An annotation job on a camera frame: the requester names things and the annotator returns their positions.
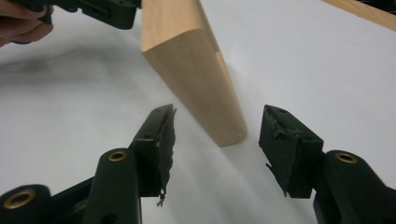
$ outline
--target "white surface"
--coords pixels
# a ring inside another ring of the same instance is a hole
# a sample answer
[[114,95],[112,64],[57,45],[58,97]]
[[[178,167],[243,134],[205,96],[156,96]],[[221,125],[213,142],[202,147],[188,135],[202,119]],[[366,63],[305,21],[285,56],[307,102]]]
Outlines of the white surface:
[[316,223],[312,199],[284,198],[265,167],[266,104],[396,187],[395,32],[319,0],[202,3],[245,113],[243,143],[218,148],[155,74],[139,51],[139,15],[120,31],[56,8],[48,37],[0,49],[0,194],[34,183],[54,194],[85,180],[169,103],[174,167],[164,207],[142,199],[144,223]]

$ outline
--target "screw hole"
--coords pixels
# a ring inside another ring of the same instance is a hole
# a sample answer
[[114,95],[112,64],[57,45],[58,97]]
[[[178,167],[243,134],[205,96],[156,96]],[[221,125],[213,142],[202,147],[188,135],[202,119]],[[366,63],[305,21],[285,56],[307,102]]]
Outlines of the screw hole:
[[126,158],[126,152],[124,151],[115,151],[112,152],[110,155],[108,155],[108,159],[110,161],[122,161],[123,159]]
[[6,209],[15,209],[28,204],[35,197],[34,189],[24,189],[9,197],[4,203]]
[[337,154],[335,154],[335,157],[338,160],[343,161],[343,162],[347,162],[347,163],[356,163],[356,162],[358,162],[358,160],[354,156],[346,154],[346,153],[337,153]]
[[116,223],[119,216],[115,213],[109,213],[102,218],[102,224],[113,224]]

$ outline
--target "wooden block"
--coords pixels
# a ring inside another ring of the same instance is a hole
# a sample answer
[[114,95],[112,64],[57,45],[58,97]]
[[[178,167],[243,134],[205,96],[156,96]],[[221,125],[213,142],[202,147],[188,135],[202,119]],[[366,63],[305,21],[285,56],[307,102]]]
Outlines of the wooden block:
[[143,0],[143,55],[220,147],[247,127],[199,0]]
[[375,22],[396,31],[396,16],[375,7],[370,7],[356,0],[323,0],[336,7],[351,12],[368,21]]

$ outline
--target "finger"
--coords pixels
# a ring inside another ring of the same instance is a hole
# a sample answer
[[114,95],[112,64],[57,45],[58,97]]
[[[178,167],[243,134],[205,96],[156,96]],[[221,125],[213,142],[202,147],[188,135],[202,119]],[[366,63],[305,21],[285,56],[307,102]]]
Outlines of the finger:
[[10,39],[12,36],[22,35],[34,30],[42,21],[10,19],[3,20],[0,24],[0,37]]
[[52,31],[52,29],[53,29],[52,25],[48,25],[46,23],[40,23],[32,31],[22,35],[13,36],[10,40],[16,42],[22,42],[22,43],[35,42],[37,40],[40,40],[47,34],[49,34]]
[[4,38],[0,38],[0,48],[3,47],[4,45],[10,43],[9,40],[4,39]]
[[0,0],[0,16],[18,19],[36,19],[43,17],[45,14],[45,8],[41,12],[33,12],[19,4],[11,3],[8,0]]

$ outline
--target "black plastic part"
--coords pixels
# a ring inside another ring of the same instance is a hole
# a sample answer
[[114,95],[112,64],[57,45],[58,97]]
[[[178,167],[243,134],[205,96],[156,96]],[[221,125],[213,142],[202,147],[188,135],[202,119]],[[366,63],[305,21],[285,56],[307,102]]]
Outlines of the black plastic part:
[[[95,177],[50,197],[45,186],[14,189],[0,197],[1,224],[141,223],[140,197],[161,195],[162,205],[175,143],[172,105],[154,109],[129,148],[102,155]],[[29,189],[35,197],[26,202]]]
[[102,155],[81,223],[141,223],[136,162],[131,149],[113,149]]
[[18,0],[18,2],[22,2],[28,8],[39,9],[49,5],[61,7],[68,12],[77,12],[81,8],[82,13],[122,30],[132,29],[136,10],[141,8],[141,0]]
[[342,223],[396,223],[396,195],[362,158],[345,151],[330,151],[323,173]]
[[313,188],[310,172],[320,160],[323,140],[288,111],[266,105],[259,145],[285,196],[309,198]]
[[54,220],[51,224],[81,223],[92,181],[93,177],[52,196]]
[[175,143],[174,115],[172,105],[151,111],[129,146],[136,155],[141,197],[157,197],[166,192]]
[[0,197],[0,223],[49,224],[50,190],[42,185],[13,189]]
[[134,26],[138,5],[131,0],[80,0],[82,13],[122,30]]

